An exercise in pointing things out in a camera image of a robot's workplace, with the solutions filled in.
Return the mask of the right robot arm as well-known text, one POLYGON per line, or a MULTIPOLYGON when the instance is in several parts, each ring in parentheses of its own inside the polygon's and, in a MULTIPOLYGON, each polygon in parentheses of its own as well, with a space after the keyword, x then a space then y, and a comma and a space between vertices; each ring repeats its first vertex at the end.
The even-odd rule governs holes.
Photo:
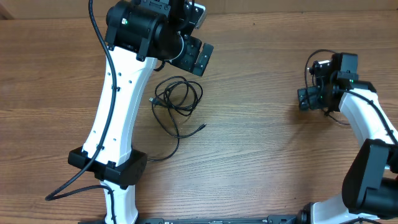
POLYGON ((360 150, 343 180, 341 193, 309 203, 294 223, 379 223, 397 218, 397 130, 379 103, 371 82, 361 81, 358 56, 332 52, 331 59, 304 68, 305 87, 297 91, 301 111, 341 113, 360 150))

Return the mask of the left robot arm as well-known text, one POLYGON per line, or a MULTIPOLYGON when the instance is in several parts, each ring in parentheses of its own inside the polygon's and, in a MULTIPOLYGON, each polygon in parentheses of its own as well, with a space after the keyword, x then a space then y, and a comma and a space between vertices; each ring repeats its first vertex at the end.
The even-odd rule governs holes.
POLYGON ((109 57, 95 121, 68 163, 92 172, 106 200, 103 223, 137 223, 135 186, 147 155, 132 148, 144 88, 157 62, 202 76, 213 46, 192 37, 206 17, 194 1, 119 1, 106 15, 109 57))

